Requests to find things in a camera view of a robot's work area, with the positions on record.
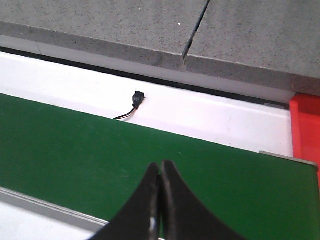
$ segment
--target green surface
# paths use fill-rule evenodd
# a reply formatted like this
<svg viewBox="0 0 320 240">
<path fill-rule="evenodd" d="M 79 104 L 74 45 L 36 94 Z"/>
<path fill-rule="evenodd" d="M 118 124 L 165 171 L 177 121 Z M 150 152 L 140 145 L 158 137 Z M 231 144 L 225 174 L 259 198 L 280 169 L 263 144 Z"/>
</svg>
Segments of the green surface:
<svg viewBox="0 0 320 240">
<path fill-rule="evenodd" d="M 0 95 L 2 187 L 110 220 L 163 159 L 249 240 L 320 239 L 313 166 Z"/>
</svg>

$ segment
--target white surface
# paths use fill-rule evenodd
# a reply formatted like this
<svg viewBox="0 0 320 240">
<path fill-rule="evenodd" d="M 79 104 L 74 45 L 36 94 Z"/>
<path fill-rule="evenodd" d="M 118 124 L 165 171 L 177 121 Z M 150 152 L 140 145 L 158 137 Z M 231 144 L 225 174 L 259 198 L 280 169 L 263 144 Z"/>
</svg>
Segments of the white surface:
<svg viewBox="0 0 320 240">
<path fill-rule="evenodd" d="M 292 157 L 288 110 L 242 102 L 0 52 L 0 93 L 106 118 L 146 99 L 133 124 L 253 152 Z"/>
<path fill-rule="evenodd" d="M 0 201 L 1 240 L 86 240 L 92 232 Z"/>
</svg>

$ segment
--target red plastic block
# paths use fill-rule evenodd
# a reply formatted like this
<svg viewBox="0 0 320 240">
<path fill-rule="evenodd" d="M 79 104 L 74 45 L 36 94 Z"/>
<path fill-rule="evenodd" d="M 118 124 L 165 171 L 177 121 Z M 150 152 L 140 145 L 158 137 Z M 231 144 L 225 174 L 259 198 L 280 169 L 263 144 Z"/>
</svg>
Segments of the red plastic block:
<svg viewBox="0 0 320 240">
<path fill-rule="evenodd" d="M 290 100 L 290 112 L 293 156 L 320 166 L 320 97 L 298 94 Z"/>
</svg>

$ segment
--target green conveyor belt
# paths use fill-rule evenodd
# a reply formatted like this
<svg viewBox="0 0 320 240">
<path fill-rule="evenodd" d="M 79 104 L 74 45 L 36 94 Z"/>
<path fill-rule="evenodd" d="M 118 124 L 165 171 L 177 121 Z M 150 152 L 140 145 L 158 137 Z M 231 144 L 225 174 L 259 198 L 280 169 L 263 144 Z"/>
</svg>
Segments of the green conveyor belt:
<svg viewBox="0 0 320 240">
<path fill-rule="evenodd" d="M 311 165 L 0 94 L 2 187 L 110 220 L 164 159 L 249 240 L 320 239 Z"/>
</svg>

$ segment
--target granite slab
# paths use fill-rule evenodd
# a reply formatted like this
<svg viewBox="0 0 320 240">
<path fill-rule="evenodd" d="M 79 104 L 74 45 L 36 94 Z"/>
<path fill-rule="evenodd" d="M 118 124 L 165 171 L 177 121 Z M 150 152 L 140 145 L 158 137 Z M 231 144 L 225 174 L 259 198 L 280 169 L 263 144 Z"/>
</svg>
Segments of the granite slab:
<svg viewBox="0 0 320 240">
<path fill-rule="evenodd" d="M 211 0 L 188 72 L 320 96 L 320 1 Z"/>
<path fill-rule="evenodd" d="M 179 70 L 207 3 L 0 0 L 0 35 Z"/>
</svg>

